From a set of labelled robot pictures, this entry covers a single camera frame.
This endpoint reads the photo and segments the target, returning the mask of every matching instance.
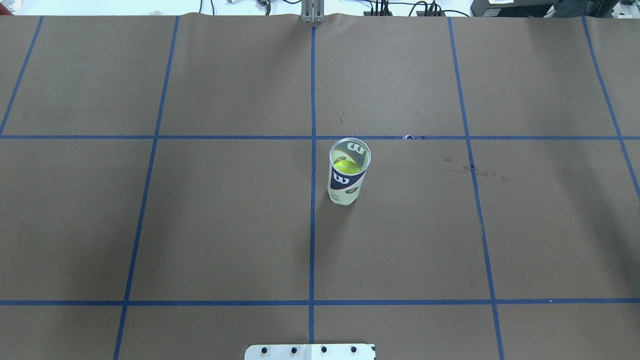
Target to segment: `black device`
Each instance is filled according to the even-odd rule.
[[[474,0],[471,13],[477,17],[544,17],[557,0]]]

